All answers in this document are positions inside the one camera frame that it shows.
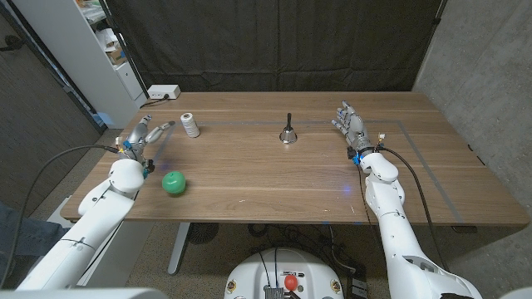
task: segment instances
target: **spool of thread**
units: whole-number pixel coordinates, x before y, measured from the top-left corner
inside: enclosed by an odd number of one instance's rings
[[[185,113],[181,116],[181,123],[185,128],[186,134],[191,137],[198,137],[200,135],[200,129],[192,116],[192,113]]]

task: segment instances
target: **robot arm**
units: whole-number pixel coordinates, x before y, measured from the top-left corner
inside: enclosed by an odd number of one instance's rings
[[[481,299],[470,282],[443,270],[423,253],[402,207],[405,192],[397,180],[397,168],[372,150],[360,116],[345,101],[343,109],[338,109],[338,119],[339,123],[335,120],[332,123],[358,153],[355,163],[360,162],[369,174],[366,201],[379,222],[392,298],[441,299],[456,294]]]
[[[18,291],[76,285],[96,250],[126,217],[146,175],[154,169],[153,162],[143,156],[145,145],[156,142],[175,123],[171,121],[147,134],[150,119],[149,115],[143,117],[133,129],[109,177],[81,201],[80,220],[28,274]]]

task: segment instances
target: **green ball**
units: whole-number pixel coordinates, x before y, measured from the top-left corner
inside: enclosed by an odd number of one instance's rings
[[[180,194],[185,190],[185,176],[178,171],[172,171],[163,178],[163,189],[170,194]]]

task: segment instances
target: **dark curtain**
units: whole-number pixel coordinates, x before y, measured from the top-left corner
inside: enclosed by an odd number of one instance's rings
[[[440,1],[107,3],[147,86],[409,91]]]

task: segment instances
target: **red button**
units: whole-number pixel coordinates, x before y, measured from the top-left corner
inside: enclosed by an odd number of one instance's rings
[[[295,291],[298,288],[298,279],[294,275],[287,275],[284,278],[284,287],[289,291]]]

